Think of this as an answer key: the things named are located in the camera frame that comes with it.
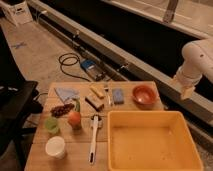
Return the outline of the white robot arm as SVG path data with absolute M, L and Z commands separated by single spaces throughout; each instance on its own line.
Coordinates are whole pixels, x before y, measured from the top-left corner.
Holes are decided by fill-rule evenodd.
M 190 41 L 182 48 L 183 64 L 173 76 L 181 86 L 181 99 L 189 98 L 205 76 L 213 84 L 213 38 Z

